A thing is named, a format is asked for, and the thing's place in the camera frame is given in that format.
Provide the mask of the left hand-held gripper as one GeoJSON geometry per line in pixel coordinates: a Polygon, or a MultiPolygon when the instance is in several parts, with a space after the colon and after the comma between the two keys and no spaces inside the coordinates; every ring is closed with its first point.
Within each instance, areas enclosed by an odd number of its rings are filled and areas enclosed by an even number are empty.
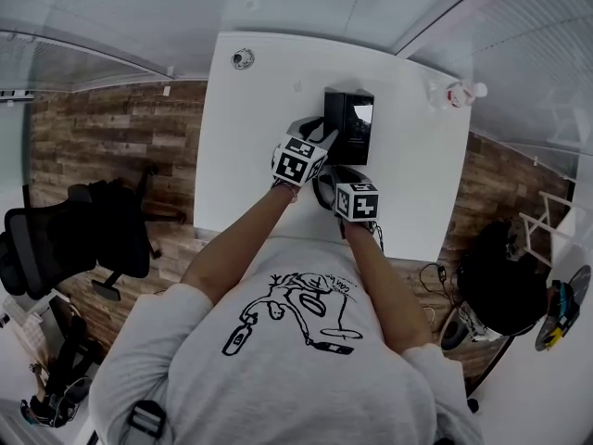
{"type": "Polygon", "coordinates": [[[286,132],[272,155],[275,179],[302,187],[318,175],[339,135],[337,129],[324,130],[323,121],[324,117],[307,117],[296,121],[296,130],[286,132]]]}

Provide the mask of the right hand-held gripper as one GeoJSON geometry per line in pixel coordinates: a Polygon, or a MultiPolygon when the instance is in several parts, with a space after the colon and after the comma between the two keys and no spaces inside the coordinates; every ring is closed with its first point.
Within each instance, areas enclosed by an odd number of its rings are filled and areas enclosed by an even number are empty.
{"type": "Polygon", "coordinates": [[[376,222],[379,217],[379,191],[371,179],[345,166],[333,166],[331,175],[333,211],[352,223],[376,222]]]}

